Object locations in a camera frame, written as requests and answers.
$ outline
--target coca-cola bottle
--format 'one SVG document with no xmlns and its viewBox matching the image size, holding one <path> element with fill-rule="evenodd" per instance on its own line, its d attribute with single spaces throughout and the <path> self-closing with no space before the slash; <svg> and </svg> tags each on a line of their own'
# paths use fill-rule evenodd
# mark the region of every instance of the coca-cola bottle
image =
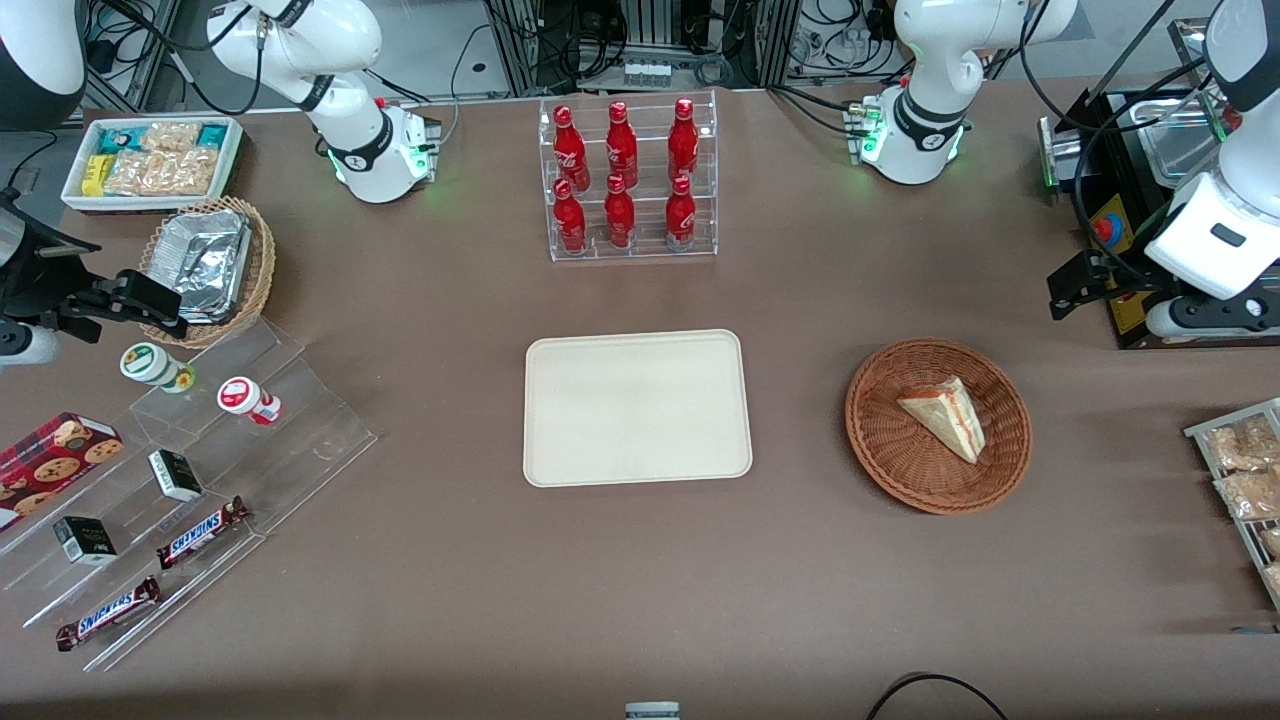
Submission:
<svg viewBox="0 0 1280 720">
<path fill-rule="evenodd" d="M 561 245 L 570 255 L 586 252 L 586 215 L 582 205 L 573 197 L 573 188 L 564 178 L 556 178 L 552 186 L 556 192 L 556 204 L 552 214 L 556 215 L 556 231 L 561 236 Z"/>
<path fill-rule="evenodd" d="M 627 188 L 635 187 L 640 182 L 636 131 L 627 120 L 627 104 L 621 100 L 609 104 L 609 135 L 604 147 L 609 152 L 609 172 L 622 176 Z"/>
<path fill-rule="evenodd" d="M 618 250 L 627 250 L 636 237 L 636 206 L 621 173 L 611 174 L 608 182 L 609 196 L 604 199 L 604 217 L 609 222 L 609 243 Z"/>
<path fill-rule="evenodd" d="M 671 183 L 667 199 L 667 247 L 684 252 L 694 245 L 694 213 L 698 205 L 689 195 L 689 176 L 680 176 Z"/>
<path fill-rule="evenodd" d="M 586 143 L 582 133 L 573 127 L 573 113 L 559 105 L 552 111 L 556 120 L 556 164 L 561 176 L 573 183 L 573 190 L 586 192 L 591 187 L 591 172 L 586 169 Z"/>
<path fill-rule="evenodd" d="M 681 173 L 692 177 L 698 169 L 698 126 L 694 124 L 694 101 L 676 100 L 676 122 L 667 136 L 667 174 L 672 182 Z"/>
</svg>

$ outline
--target red cookie box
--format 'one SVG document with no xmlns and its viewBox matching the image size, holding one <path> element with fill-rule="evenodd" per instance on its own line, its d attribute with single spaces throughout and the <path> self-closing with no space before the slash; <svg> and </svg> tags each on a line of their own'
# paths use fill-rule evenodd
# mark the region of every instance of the red cookie box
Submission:
<svg viewBox="0 0 1280 720">
<path fill-rule="evenodd" d="M 110 425 L 61 413 L 0 452 L 0 532 L 122 450 Z"/>
</svg>

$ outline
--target brown woven basket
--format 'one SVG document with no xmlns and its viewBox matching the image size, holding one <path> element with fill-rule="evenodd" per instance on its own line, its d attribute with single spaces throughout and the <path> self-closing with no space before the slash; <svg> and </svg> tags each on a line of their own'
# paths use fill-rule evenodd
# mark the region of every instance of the brown woven basket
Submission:
<svg viewBox="0 0 1280 720">
<path fill-rule="evenodd" d="M 262 215 L 260 215 L 252 205 L 237 197 L 205 200 L 202 202 L 197 202 L 196 205 L 183 208 L 182 210 L 178 210 L 177 214 L 192 215 L 197 213 L 214 213 L 218 210 L 236 210 L 248 215 L 248 218 L 253 222 L 253 236 L 250 238 L 248 260 L 244 265 L 244 279 L 241 283 L 239 310 L 237 310 L 236 316 L 221 325 L 188 327 L 187 337 L 183 340 L 165 334 L 151 325 L 142 325 L 142 332 L 155 342 L 189 347 L 192 350 L 202 350 L 212 345 L 218 338 L 232 332 L 232 329 L 237 325 L 256 318 L 262 311 L 262 306 L 266 305 L 266 297 L 271 293 L 271 273 L 275 272 L 275 240 L 271 237 L 271 228 L 266 227 L 266 223 L 262 220 Z M 147 266 L 151 265 L 151 254 L 155 252 L 156 242 L 159 240 L 160 228 L 156 228 L 156 231 L 151 233 L 151 242 L 148 242 L 146 250 L 142 251 L 142 261 L 138 263 L 140 270 L 146 272 Z"/>
<path fill-rule="evenodd" d="M 902 410 L 913 386 L 959 377 L 969 389 L 987 447 L 970 465 Z M 940 515 L 986 510 L 1018 487 L 1032 457 L 1032 424 L 1014 383 L 991 360 L 957 342 L 905 340 L 863 363 L 845 397 L 845 429 L 858 460 L 886 492 Z"/>
</svg>

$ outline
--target sandwich slice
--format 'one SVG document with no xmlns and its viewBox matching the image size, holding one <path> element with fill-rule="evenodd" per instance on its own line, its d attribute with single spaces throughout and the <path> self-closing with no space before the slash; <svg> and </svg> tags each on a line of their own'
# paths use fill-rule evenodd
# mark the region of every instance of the sandwich slice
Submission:
<svg viewBox="0 0 1280 720">
<path fill-rule="evenodd" d="M 937 386 L 910 388 L 897 404 L 929 429 L 942 445 L 969 462 L 987 446 L 982 423 L 973 410 L 973 400 L 960 378 L 952 377 Z"/>
</svg>

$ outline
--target brown tablecloth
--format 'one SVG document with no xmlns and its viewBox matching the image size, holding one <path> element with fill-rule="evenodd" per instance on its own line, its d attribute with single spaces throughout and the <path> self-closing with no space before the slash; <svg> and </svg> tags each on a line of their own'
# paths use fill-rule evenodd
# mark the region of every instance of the brown tablecloth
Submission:
<svg viewBox="0 0 1280 720">
<path fill-rule="evenodd" d="M 718 99 L 721 255 L 639 268 L 548 260 L 535 102 L 465 108 L 438 182 L 387 206 L 334 181 L 301 114 L 244 118 L 238 193 L 279 247 L 268 316 L 383 437 L 111 673 L 83 675 L 0 594 L 0 715 L 586 719 L 669 698 L 691 720 L 846 719 L 936 670 L 1021 719 L 1277 716 L 1280 637 L 1228 633 L 1275 616 L 1180 432 L 1280 395 L 1276 351 L 1120 352 L 1101 307 L 1050 319 L 1044 275 L 1078 241 L 1020 83 L 983 90 L 924 187 L 850 167 L 764 92 Z M 63 229 L 110 273 L 156 222 Z M 691 328 L 742 340 L 746 477 L 525 482 L 531 342 Z M 0 443 L 122 413 L 140 334 L 5 373 Z M 987 354 L 1030 409 L 1030 470 L 988 512 L 904 507 L 845 438 L 858 364 L 924 334 Z M 913 692 L 941 717 L 980 708 Z"/>
</svg>

